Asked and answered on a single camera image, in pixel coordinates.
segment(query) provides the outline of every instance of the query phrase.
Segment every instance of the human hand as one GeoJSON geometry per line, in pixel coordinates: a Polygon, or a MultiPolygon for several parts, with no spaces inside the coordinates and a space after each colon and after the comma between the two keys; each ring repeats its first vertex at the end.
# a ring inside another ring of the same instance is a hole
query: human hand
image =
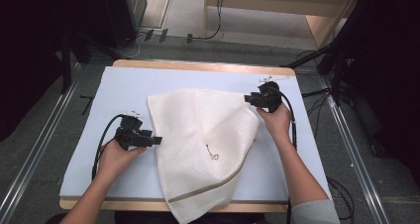
{"type": "Polygon", "coordinates": [[[146,148],[135,148],[125,151],[116,140],[112,140],[108,145],[102,147],[98,175],[104,174],[104,176],[114,180],[129,166],[135,157],[145,150],[146,148]]]}
{"type": "Polygon", "coordinates": [[[265,126],[272,137],[280,138],[287,137],[290,127],[290,111],[282,103],[277,110],[273,113],[265,112],[262,108],[258,107],[257,112],[262,116],[265,121],[265,126]]]}

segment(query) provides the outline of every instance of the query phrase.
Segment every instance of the gray sleeve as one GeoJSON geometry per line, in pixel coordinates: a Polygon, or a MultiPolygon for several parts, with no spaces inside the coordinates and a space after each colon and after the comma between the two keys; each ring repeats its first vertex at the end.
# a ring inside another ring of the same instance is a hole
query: gray sleeve
{"type": "Polygon", "coordinates": [[[317,200],[293,207],[291,209],[291,223],[340,224],[340,220],[332,200],[317,200]]]}

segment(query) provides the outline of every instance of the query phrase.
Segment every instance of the wooden table edge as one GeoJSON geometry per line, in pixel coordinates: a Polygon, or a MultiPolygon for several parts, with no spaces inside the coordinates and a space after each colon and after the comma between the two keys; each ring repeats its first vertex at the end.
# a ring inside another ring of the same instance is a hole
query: wooden table edge
{"type": "MultiPolygon", "coordinates": [[[[79,197],[61,197],[59,206],[62,209],[71,209],[79,197]]],[[[125,210],[125,211],[170,211],[163,199],[139,199],[121,198],[105,199],[102,203],[102,210],[125,210]]],[[[285,212],[287,202],[270,201],[232,201],[226,205],[212,208],[209,212],[285,212]]]]}
{"type": "Polygon", "coordinates": [[[219,72],[238,72],[256,73],[270,75],[295,76],[293,69],[288,67],[269,67],[262,65],[237,64],[237,63],[218,63],[218,62],[191,62],[178,60],[130,60],[118,59],[113,63],[115,67],[141,67],[141,68],[161,68],[161,69],[182,69],[199,71],[219,71],[219,72]]]}

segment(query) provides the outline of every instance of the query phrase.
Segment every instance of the white towel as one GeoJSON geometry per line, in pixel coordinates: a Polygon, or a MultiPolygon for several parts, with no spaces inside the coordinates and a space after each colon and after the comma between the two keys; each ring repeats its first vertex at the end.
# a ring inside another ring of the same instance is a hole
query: white towel
{"type": "Polygon", "coordinates": [[[244,94],[182,89],[148,98],[157,171],[170,211],[181,224],[231,201],[259,125],[244,94]]]}

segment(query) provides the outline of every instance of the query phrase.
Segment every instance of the aluminum rail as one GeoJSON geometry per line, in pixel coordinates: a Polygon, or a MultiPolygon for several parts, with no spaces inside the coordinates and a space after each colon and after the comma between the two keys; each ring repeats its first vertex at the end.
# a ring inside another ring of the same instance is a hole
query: aluminum rail
{"type": "MultiPolygon", "coordinates": [[[[323,88],[331,87],[331,84],[327,77],[321,76],[321,83],[323,88]]],[[[352,133],[350,132],[349,126],[347,125],[346,119],[339,106],[336,105],[334,99],[330,96],[328,102],[333,112],[334,118],[342,135],[345,147],[349,154],[350,160],[354,165],[356,176],[361,184],[362,191],[364,192],[367,200],[367,205],[370,208],[374,223],[390,223],[383,208],[380,196],[374,187],[374,184],[368,174],[368,169],[359,153],[358,146],[353,139],[352,133]]]]}
{"type": "Polygon", "coordinates": [[[74,88],[77,85],[78,78],[82,72],[82,65],[80,63],[77,63],[72,72],[72,76],[74,78],[73,82],[70,84],[67,91],[59,97],[58,102],[56,103],[52,111],[52,114],[50,115],[44,128],[40,132],[40,135],[38,136],[37,140],[35,141],[31,152],[28,154],[28,157],[22,165],[18,175],[15,177],[12,184],[10,185],[6,197],[4,198],[0,206],[1,224],[9,223],[13,212],[15,211],[22,195],[25,192],[26,187],[28,186],[31,180],[31,177],[35,173],[35,170],[37,169],[37,166],[41,158],[43,157],[43,154],[49,144],[53,132],[61,118],[62,113],[67,107],[71,95],[74,92],[74,88]]]}

